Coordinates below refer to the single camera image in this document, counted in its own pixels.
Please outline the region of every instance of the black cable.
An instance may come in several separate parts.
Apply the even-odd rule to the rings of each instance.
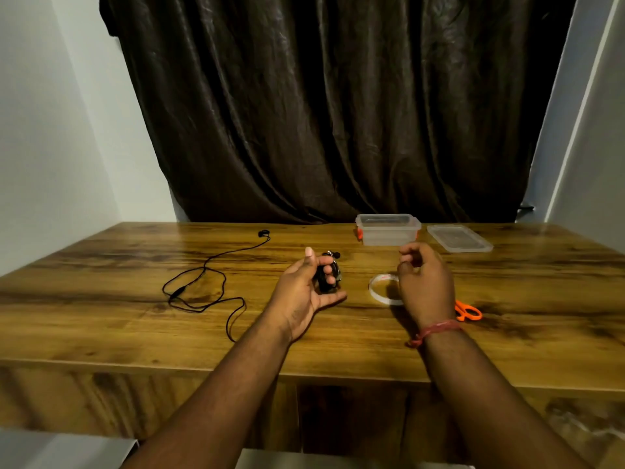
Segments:
[[[245,312],[246,309],[247,309],[247,303],[245,302],[245,299],[242,296],[235,296],[234,298],[223,299],[224,294],[226,293],[226,274],[223,273],[222,271],[215,270],[215,268],[210,268],[207,265],[209,264],[209,262],[211,260],[214,260],[215,258],[219,258],[222,255],[226,255],[228,253],[236,253],[236,252],[243,252],[243,251],[246,251],[246,250],[252,250],[254,248],[258,248],[261,245],[266,244],[268,241],[271,240],[270,232],[268,230],[261,230],[260,232],[258,232],[258,236],[259,237],[265,237],[265,241],[261,242],[260,244],[254,245],[253,247],[239,248],[238,250],[230,250],[230,251],[227,251],[227,252],[218,253],[216,255],[211,255],[206,260],[204,260],[204,264],[202,266],[198,266],[198,267],[195,267],[195,268],[189,268],[188,270],[184,270],[183,272],[178,273],[175,277],[173,277],[172,279],[167,281],[165,284],[162,285],[162,288],[161,288],[163,293],[168,297],[167,304],[170,307],[173,307],[175,309],[180,309],[181,311],[185,311],[186,313],[200,314],[200,313],[204,313],[204,311],[206,311],[209,307],[211,307],[213,305],[216,305],[218,303],[225,303],[226,301],[233,301],[235,299],[240,299],[241,300],[241,305],[239,307],[237,307],[232,313],[230,313],[230,315],[228,316],[228,319],[226,320],[226,336],[228,336],[228,339],[230,339],[232,342],[236,342],[232,338],[232,336],[230,335],[230,328],[229,328],[230,319],[232,319],[233,315],[235,315],[236,312],[239,309],[241,309],[242,307],[244,308],[243,312]],[[187,273],[191,273],[192,271],[197,271],[197,270],[202,270],[202,271],[199,273],[199,275],[197,275],[189,283],[182,285],[180,288],[176,289],[176,291],[174,291],[174,292],[167,292],[167,291],[165,291],[165,288],[167,287],[167,285],[170,284],[172,281],[176,281],[182,275],[185,275]],[[194,305],[189,304],[187,301],[182,299],[180,297],[180,295],[184,292],[184,290],[186,290],[186,288],[188,286],[192,285],[197,280],[199,280],[207,271],[214,271],[215,273],[219,273],[223,277],[223,280],[221,282],[221,294],[219,295],[219,298],[215,299],[214,301],[211,301],[207,305],[194,306]],[[173,301],[175,299],[181,301],[182,304],[184,306],[186,306],[186,307],[182,307],[182,306],[178,306],[178,305],[174,304]]]

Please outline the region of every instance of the orange scissors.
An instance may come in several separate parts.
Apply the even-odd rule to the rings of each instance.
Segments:
[[[456,300],[456,312],[458,321],[464,321],[468,319],[470,321],[479,321],[482,319],[482,312],[473,306],[465,305],[462,301]]]

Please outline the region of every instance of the clear plastic container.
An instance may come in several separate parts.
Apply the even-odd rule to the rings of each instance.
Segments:
[[[427,231],[448,252],[490,252],[493,245],[463,225],[429,225]]]
[[[358,214],[358,238],[367,246],[403,245],[414,241],[421,222],[410,214]]]

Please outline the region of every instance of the wooden table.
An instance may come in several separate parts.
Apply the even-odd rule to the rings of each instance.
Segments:
[[[484,313],[465,330],[584,456],[612,458],[618,438],[590,444],[572,418],[625,419],[625,256],[557,226],[469,226],[492,252],[448,254],[421,234],[448,260],[458,299]],[[268,244],[214,263],[228,276],[226,297],[247,301],[235,338],[305,246],[340,251],[349,297],[291,348],[249,444],[465,460],[423,363],[404,346],[410,320],[367,291],[372,276],[395,269],[396,248],[363,246],[353,224],[122,223],[0,278],[0,426],[151,434],[230,348],[234,309],[176,311],[161,286],[209,254],[259,243],[262,228]],[[220,283],[209,274],[186,294],[206,302]]]

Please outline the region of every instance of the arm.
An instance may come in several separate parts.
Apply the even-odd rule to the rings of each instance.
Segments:
[[[317,265],[325,265],[328,275],[332,260],[306,248],[306,258],[281,276],[259,319],[123,469],[234,467],[289,345],[302,336],[320,307],[346,297],[344,291],[318,295],[313,288]],[[333,276],[326,279],[334,282]]]
[[[454,281],[441,256],[424,243],[405,245],[399,252],[402,299],[419,328],[455,319]],[[464,332],[430,334],[423,347],[431,378],[456,417],[476,467],[590,467]]]

